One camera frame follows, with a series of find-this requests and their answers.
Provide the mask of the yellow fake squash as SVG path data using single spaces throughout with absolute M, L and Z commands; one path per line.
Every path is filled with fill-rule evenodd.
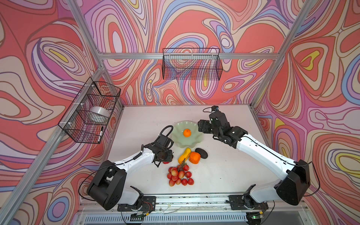
M 187 159 L 190 157 L 190 154 L 192 153 L 191 149 L 190 148 L 186 148 L 185 151 L 183 152 L 183 154 L 179 157 L 178 159 L 178 163 L 181 165 L 181 164 L 184 164 Z

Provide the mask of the red fake grape bunch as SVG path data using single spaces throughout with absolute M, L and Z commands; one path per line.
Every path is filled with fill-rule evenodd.
M 171 187 L 175 185 L 192 186 L 195 184 L 195 181 L 192 178 L 192 172 L 185 159 L 180 162 L 179 165 L 168 169 L 167 179 L 169 180 L 169 186 Z

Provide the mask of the orange fake persimmon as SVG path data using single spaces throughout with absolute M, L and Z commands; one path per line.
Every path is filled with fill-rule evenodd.
M 191 152 L 190 156 L 189 156 L 189 162 L 191 162 L 192 164 L 198 164 L 199 161 L 201 159 L 201 155 L 197 152 Z

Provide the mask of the small fake orange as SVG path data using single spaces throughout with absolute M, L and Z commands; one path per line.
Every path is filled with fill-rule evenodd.
M 184 135 L 184 137 L 191 137 L 192 132 L 191 132 L 190 129 L 185 129 L 185 130 L 183 131 L 183 135 Z

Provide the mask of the dark fake avocado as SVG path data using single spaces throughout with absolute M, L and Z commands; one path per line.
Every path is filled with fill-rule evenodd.
M 196 148 L 195 152 L 198 153 L 202 159 L 208 158 L 208 153 L 202 148 Z

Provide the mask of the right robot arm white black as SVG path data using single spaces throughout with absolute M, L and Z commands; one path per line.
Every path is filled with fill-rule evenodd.
M 207 107 L 203 112 L 208 113 L 209 119 L 197 123 L 199 132 L 212 134 L 214 140 L 248 154 L 277 177 L 274 182 L 251 185 L 242 196 L 246 208 L 253 209 L 258 204 L 275 200 L 293 206 L 300 203 L 310 186 L 307 162 L 285 157 L 256 140 L 243 128 L 232 127 L 218 106 Z

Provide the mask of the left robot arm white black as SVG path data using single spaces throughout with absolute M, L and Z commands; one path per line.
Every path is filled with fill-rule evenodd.
M 116 205 L 134 211 L 141 209 L 143 205 L 148 206 L 143 200 L 144 194 L 138 188 L 125 187 L 126 178 L 145 166 L 154 164 L 159 167 L 162 163 L 173 160 L 171 148 L 174 141 L 169 137 L 172 131 L 173 126 L 168 125 L 162 129 L 155 141 L 142 145 L 139 152 L 117 162 L 103 162 L 99 169 L 92 173 L 93 178 L 86 194 L 107 211 Z

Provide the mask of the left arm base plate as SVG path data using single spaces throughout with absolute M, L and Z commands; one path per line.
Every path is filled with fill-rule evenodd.
M 119 204 L 117 211 L 119 212 L 143 212 L 148 213 L 155 210 L 156 206 L 155 196 L 140 196 L 132 205 Z

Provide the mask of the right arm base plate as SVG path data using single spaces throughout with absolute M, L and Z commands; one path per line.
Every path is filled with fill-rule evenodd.
M 250 211 L 267 211 L 269 206 L 267 202 L 258 203 L 249 195 L 230 195 L 226 203 L 230 204 L 233 211 L 235 210 L 250 210 Z

